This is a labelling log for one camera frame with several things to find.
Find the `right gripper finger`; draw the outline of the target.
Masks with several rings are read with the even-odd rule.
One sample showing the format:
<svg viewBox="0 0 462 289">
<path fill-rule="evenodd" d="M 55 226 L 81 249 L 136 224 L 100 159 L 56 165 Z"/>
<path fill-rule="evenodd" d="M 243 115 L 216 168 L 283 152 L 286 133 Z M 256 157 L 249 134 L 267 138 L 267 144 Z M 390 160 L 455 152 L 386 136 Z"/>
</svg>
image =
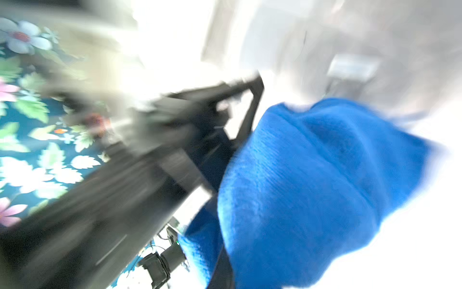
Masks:
<svg viewBox="0 0 462 289">
<path fill-rule="evenodd" d="M 233 269 L 223 246 L 207 289 L 235 289 Z"/>
</svg>

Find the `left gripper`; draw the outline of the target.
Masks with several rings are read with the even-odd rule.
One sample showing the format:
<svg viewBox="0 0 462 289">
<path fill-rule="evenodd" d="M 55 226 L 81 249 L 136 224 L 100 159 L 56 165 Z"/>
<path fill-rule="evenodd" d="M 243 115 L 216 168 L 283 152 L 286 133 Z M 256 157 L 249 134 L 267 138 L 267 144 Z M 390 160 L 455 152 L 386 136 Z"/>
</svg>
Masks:
<svg viewBox="0 0 462 289">
<path fill-rule="evenodd" d="M 260 75 L 187 89 L 136 107 L 108 100 L 107 129 L 116 143 L 101 172 L 106 195 L 217 191 L 233 155 L 252 134 L 265 84 Z"/>
</svg>

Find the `blue cleaning cloth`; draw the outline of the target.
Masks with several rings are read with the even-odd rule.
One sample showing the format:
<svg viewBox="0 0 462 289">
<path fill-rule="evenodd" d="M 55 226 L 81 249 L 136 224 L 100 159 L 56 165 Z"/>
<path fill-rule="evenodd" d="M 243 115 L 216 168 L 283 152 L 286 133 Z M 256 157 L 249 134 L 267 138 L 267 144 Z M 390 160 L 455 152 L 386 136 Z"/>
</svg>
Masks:
<svg viewBox="0 0 462 289">
<path fill-rule="evenodd" d="M 238 289 L 310 287 L 410 199 L 430 154 L 426 140 L 347 99 L 272 106 L 180 245 L 203 286 L 225 250 Z"/>
</svg>

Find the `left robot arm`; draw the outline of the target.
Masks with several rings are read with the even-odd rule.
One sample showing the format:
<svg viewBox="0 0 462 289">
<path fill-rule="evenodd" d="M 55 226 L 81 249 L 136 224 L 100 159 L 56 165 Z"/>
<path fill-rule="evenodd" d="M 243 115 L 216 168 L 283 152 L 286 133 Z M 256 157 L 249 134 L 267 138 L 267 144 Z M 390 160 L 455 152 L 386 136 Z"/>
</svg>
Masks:
<svg viewBox="0 0 462 289">
<path fill-rule="evenodd" d="M 216 197 L 252 132 L 257 75 L 162 96 L 131 109 L 109 162 L 59 200 L 1 233 L 4 289 L 103 289 L 198 187 Z"/>
</svg>

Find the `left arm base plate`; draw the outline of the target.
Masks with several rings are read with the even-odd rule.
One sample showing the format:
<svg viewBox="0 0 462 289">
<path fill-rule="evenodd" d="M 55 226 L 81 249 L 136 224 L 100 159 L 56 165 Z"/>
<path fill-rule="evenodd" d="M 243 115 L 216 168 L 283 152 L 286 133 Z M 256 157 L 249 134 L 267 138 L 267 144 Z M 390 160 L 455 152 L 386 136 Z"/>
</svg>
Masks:
<svg viewBox="0 0 462 289">
<path fill-rule="evenodd" d="M 138 267 L 144 268 L 152 280 L 153 289 L 160 289 L 170 280 L 171 273 L 186 261 L 186 257 L 177 242 L 174 242 L 161 254 L 155 252 L 144 257 Z"/>
</svg>

